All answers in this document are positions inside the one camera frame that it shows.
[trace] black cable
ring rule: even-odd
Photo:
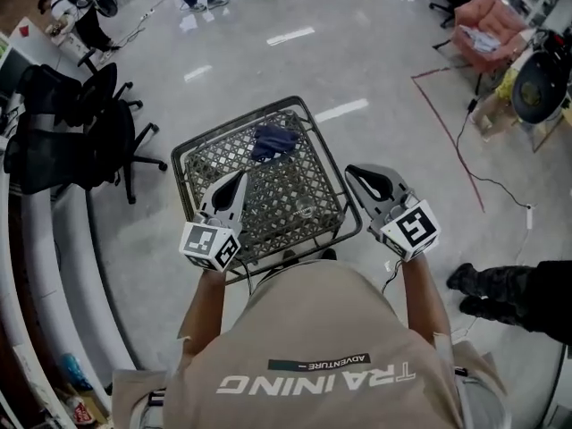
[[[463,127],[461,128],[461,132],[458,134],[457,136],[457,141],[455,142],[455,149],[457,150],[457,156],[459,158],[459,160],[461,161],[461,163],[465,166],[465,168],[467,169],[467,173],[472,176],[473,178],[475,178],[476,180],[479,181],[488,181],[491,182],[492,184],[496,184],[497,186],[501,186],[504,191],[510,195],[510,198],[512,198],[512,201],[514,203],[516,203],[518,206],[522,206],[523,208],[526,208],[527,210],[529,210],[531,207],[529,205],[525,205],[523,203],[520,203],[517,198],[512,194],[512,192],[510,192],[505,186],[504,184],[495,181],[495,180],[491,180],[490,178],[481,178],[480,176],[476,176],[474,173],[472,173],[470,171],[470,169],[468,168],[467,163],[465,162],[465,159],[463,158],[463,155],[461,155],[460,149],[458,148],[459,142],[461,140],[461,136],[463,135],[463,132],[465,131],[465,127],[467,126],[467,121],[468,121],[468,116],[473,112],[473,110],[475,110],[476,104],[478,103],[478,98],[477,99],[473,99],[473,101],[471,102],[471,104],[468,106],[468,110],[467,110],[467,115],[465,116],[465,121],[463,122]]]
[[[235,257],[235,259],[242,264],[242,266],[244,267],[244,270],[246,270],[246,272],[247,272],[248,295],[251,296],[253,290],[252,290],[252,280],[250,279],[250,271],[248,270],[247,265],[244,263],[244,261],[242,259],[238,259],[237,257]]]
[[[162,2],[164,2],[165,0],[159,0],[156,4],[154,4],[153,6],[151,6],[151,8],[149,9],[149,11],[153,11],[156,9],[157,6],[159,6]],[[141,28],[141,25],[143,25],[143,22],[145,22],[147,19],[149,19],[149,17],[142,19],[141,21],[139,21],[139,24],[137,24],[137,27],[135,28],[135,30],[133,30],[129,35],[127,35],[126,37],[122,38],[118,43],[117,43],[117,47],[119,47],[120,49],[123,47],[126,47],[131,41],[133,41],[135,38],[137,38],[137,36],[139,35],[139,33],[141,33],[142,31],[144,31],[146,28],[144,27],[143,29]]]
[[[390,279],[389,279],[387,282],[385,282],[385,284],[383,285],[383,287],[382,287],[382,294],[384,294],[385,288],[387,288],[387,285],[397,278],[397,272],[399,271],[399,269],[400,269],[400,267],[401,267],[401,264],[403,264],[403,261],[402,261],[401,259],[395,263],[395,268],[393,269],[393,275],[392,275],[392,276],[390,277]]]

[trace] desk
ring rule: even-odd
[[[8,40],[9,57],[0,60],[3,92],[14,88],[21,73],[33,63],[46,63],[59,72],[84,80],[88,74],[62,56],[31,22],[29,36],[18,30]],[[12,110],[21,96],[11,94],[7,108]],[[33,117],[36,127],[53,127],[53,117]],[[15,131],[19,117],[0,136],[0,149]],[[0,167],[3,163],[0,150]],[[0,168],[0,318],[11,346],[20,360],[30,388],[37,391],[39,403],[62,427],[75,427],[47,381],[31,344],[20,302],[15,290],[8,235],[8,196],[10,176]],[[78,187],[66,192],[52,207],[49,190],[23,196],[22,233],[24,255],[34,305],[39,313],[46,343],[57,363],[63,353],[72,353],[102,404],[110,410],[111,399],[104,387],[114,369],[135,368],[117,329],[97,267],[96,253],[88,220],[87,193]],[[58,268],[56,245],[61,270]]]

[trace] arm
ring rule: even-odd
[[[223,273],[205,270],[201,275],[195,297],[179,330],[179,338],[190,337],[183,346],[183,365],[221,334],[225,288]]]
[[[435,287],[424,254],[404,262],[403,279],[408,304],[409,329],[434,345],[433,335],[450,336],[449,317]]]

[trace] beige t-shirt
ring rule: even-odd
[[[259,285],[168,382],[163,418],[166,429],[462,426],[452,367],[362,275],[328,261]]]

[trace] gray tile floor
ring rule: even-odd
[[[303,97],[314,114],[366,99],[368,107],[320,125],[333,156],[341,168],[360,162],[392,166],[429,200],[443,232],[428,258],[454,336],[468,336],[480,352],[492,353],[509,390],[514,427],[534,427],[548,399],[559,345],[516,327],[474,323],[460,314],[460,297],[446,289],[445,280],[466,261],[486,267],[570,257],[568,126],[536,155],[519,128],[489,143],[470,126],[463,137],[462,151],[475,172],[505,182],[518,198],[536,205],[534,228],[526,234],[524,210],[501,189],[478,183],[483,213],[454,147],[410,78],[462,63],[451,46],[432,50],[448,32],[439,28],[442,15],[428,10],[430,0],[231,0],[206,17],[196,15],[194,29],[181,0],[160,1],[133,0],[103,21],[119,40],[158,4],[142,24],[145,30],[114,57],[120,80],[134,81],[130,94],[145,102],[136,113],[137,128],[147,122],[161,127],[139,152],[169,160],[182,141],[289,95]],[[306,27],[315,33],[277,46],[266,43]],[[206,66],[211,68],[185,80]],[[418,83],[456,136],[475,75],[470,69],[443,71]],[[135,206],[128,205],[122,185],[105,185],[92,196],[119,321],[140,364],[156,368],[157,351],[176,334],[198,270],[177,251],[184,215],[172,172],[145,165],[134,172]],[[380,246],[362,231],[337,251],[381,287],[389,274]],[[400,279],[386,295],[405,319]],[[247,296],[246,283],[227,290],[224,329]]]

